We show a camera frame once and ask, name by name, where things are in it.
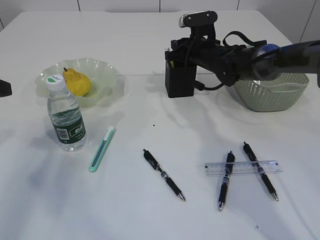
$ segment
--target white table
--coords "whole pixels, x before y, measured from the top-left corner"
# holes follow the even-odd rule
[[[289,44],[256,11],[217,13],[219,39],[239,30],[253,40]],[[189,34],[177,26],[181,14],[26,12],[0,33],[0,79],[13,88],[13,96],[0,98],[1,240],[320,238],[315,76],[283,112],[250,111],[232,88],[170,99],[164,48]],[[36,96],[34,80],[54,63],[85,56],[108,61],[123,76],[114,96],[82,111],[84,149],[64,152],[55,144],[46,100]],[[218,83],[211,74],[197,78]],[[98,171],[90,173],[110,125],[117,132]],[[282,165],[283,173],[269,175],[280,201],[259,177],[233,176],[226,206],[217,212],[221,178],[201,175],[198,166],[224,162],[230,150],[236,161],[246,161],[243,141],[261,161]],[[143,148],[172,176],[186,202],[144,160]]]

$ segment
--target plastic bottle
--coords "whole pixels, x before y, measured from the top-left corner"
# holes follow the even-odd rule
[[[75,96],[67,89],[61,75],[46,79],[49,89],[47,109],[58,138],[58,145],[66,151],[76,151],[87,142],[87,134]]]

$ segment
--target pear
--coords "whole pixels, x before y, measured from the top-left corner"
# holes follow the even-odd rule
[[[90,79],[81,72],[77,72],[72,68],[63,68],[63,77],[65,80],[66,87],[75,95],[75,96],[84,96],[86,95],[91,87]]]

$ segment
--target transparent ruler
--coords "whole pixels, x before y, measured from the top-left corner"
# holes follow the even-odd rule
[[[233,165],[232,174],[257,174],[257,166],[263,168],[266,174],[283,172],[277,161],[235,161],[235,162],[212,162],[204,164],[204,172],[207,176],[221,176],[226,173],[226,164]]]

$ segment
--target white bottle cap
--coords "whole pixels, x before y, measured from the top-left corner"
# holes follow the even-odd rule
[[[66,82],[63,76],[55,74],[46,79],[46,85],[48,86],[49,91],[59,91],[66,87]]]

